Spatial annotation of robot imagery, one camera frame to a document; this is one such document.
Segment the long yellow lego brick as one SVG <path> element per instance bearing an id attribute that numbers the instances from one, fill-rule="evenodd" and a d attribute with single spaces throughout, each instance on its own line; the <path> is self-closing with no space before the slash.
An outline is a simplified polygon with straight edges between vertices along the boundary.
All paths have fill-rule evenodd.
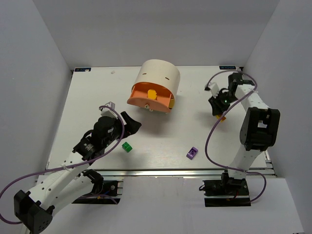
<path id="1" fill-rule="evenodd" d="M 221 122 L 223 122 L 224 120 L 226 120 L 226 117 L 223 115 L 216 115 L 216 118 L 219 119 Z"/>

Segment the orange top drawer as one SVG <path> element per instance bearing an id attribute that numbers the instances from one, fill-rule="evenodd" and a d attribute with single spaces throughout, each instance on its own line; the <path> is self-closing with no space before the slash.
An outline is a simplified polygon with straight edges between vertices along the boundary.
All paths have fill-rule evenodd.
<path id="1" fill-rule="evenodd" d="M 150 111 L 170 113 L 175 104 L 172 92 L 164 86 L 149 83 L 136 83 L 127 103 Z"/>

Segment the small yellow lego brick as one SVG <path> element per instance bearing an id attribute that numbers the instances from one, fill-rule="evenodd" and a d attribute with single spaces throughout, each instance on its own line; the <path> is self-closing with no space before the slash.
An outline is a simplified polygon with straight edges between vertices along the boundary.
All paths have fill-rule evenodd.
<path id="1" fill-rule="evenodd" d="M 149 99 L 157 100 L 157 93 L 156 93 L 155 90 L 149 89 L 148 92 L 147 92 L 147 94 L 148 94 L 148 98 L 149 98 Z"/>

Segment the cream drawer cabinet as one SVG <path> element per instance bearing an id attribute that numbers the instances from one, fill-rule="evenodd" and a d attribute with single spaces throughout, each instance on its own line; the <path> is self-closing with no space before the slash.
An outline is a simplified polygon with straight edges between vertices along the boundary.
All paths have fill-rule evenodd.
<path id="1" fill-rule="evenodd" d="M 139 82 L 149 82 L 164 86 L 176 98 L 180 83 L 180 72 L 170 62 L 150 59 L 143 63 L 133 86 Z"/>

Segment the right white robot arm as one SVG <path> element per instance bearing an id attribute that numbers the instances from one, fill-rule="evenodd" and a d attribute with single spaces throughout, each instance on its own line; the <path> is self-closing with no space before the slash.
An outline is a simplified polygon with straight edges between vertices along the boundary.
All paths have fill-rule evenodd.
<path id="1" fill-rule="evenodd" d="M 213 162 L 224 168 L 220 188 L 226 192 L 237 192 L 243 188 L 246 175 L 255 159 L 268 148 L 274 146 L 280 121 L 280 111 L 270 108 L 260 98 L 254 78 L 244 72 L 233 72 L 228 76 L 228 87 L 220 89 L 211 80 L 205 85 L 211 92 L 209 103 L 216 124 L 226 118 L 236 105 L 241 104 L 245 117 L 239 132 L 240 147 L 228 166 Z"/>

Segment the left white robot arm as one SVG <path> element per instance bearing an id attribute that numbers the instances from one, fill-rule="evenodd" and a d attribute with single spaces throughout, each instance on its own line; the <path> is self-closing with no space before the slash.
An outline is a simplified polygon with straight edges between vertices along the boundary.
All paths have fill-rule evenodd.
<path id="1" fill-rule="evenodd" d="M 103 155 L 112 142 L 135 134 L 140 127 L 141 123 L 126 112 L 121 112 L 121 117 L 112 111 L 103 113 L 64 160 L 62 170 L 50 173 L 27 192 L 15 194 L 16 217 L 30 233 L 40 234 L 62 208 L 79 197 L 103 194 L 103 177 L 89 168 L 93 159 Z"/>

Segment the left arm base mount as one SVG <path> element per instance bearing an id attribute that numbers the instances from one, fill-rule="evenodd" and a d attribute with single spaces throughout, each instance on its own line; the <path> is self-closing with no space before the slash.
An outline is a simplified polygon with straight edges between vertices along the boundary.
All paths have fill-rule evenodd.
<path id="1" fill-rule="evenodd" d="M 98 172 L 88 170 L 82 173 L 92 182 L 92 190 L 73 201 L 73 204 L 112 204 L 117 205 L 122 195 L 123 182 L 116 179 L 104 179 Z"/>

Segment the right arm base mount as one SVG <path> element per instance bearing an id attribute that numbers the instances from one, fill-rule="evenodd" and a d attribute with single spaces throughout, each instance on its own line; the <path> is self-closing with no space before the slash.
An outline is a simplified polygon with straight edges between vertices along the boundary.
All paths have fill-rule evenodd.
<path id="1" fill-rule="evenodd" d="M 204 193 L 205 207 L 248 207 L 251 199 L 247 181 L 230 184 L 220 180 L 204 180 L 198 188 Z"/>

